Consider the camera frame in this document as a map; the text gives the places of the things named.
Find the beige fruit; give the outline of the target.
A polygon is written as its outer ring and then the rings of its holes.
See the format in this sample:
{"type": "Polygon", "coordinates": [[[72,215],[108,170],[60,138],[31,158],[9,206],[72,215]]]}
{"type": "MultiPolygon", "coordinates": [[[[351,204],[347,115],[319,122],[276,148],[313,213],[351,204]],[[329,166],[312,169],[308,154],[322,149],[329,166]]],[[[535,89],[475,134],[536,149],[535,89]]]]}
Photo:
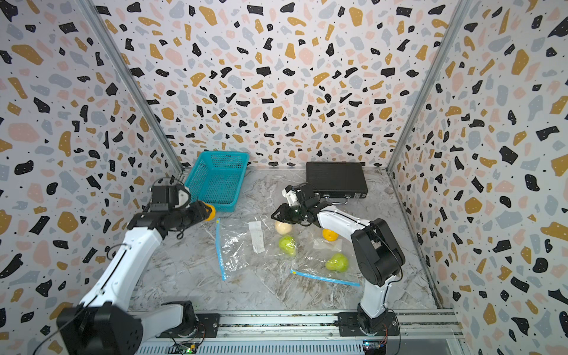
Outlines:
{"type": "Polygon", "coordinates": [[[293,227],[291,224],[276,221],[275,230],[279,235],[289,235],[292,232],[293,227]]]}

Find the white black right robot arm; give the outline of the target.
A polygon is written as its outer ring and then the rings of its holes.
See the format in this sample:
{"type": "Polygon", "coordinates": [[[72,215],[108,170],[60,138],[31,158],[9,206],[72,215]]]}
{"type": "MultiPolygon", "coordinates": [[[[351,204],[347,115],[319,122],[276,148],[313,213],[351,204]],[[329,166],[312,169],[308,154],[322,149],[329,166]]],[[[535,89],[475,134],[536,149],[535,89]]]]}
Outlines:
{"type": "Polygon", "coordinates": [[[365,278],[362,300],[357,306],[357,322],[365,334],[385,330],[388,293],[403,278],[404,253],[387,222],[381,218],[365,220],[354,217],[334,204],[324,201],[309,183],[288,185],[282,195],[286,202],[272,214],[272,219],[291,225],[315,225],[337,233],[351,242],[356,265],[365,278]]]}

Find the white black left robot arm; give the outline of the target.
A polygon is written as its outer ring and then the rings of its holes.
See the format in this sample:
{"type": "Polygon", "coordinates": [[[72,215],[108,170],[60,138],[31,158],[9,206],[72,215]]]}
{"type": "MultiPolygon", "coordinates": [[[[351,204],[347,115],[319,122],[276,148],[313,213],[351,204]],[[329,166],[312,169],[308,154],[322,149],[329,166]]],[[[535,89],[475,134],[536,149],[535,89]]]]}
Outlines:
{"type": "Polygon", "coordinates": [[[76,307],[63,310],[56,324],[69,354],[135,354],[140,345],[161,334],[192,336],[199,319],[189,301],[165,303],[154,311],[128,312],[141,275],[165,237],[178,236],[209,221],[215,208],[192,199],[190,191],[170,178],[151,189],[146,208],[127,225],[123,241],[99,281],[76,307]]]}

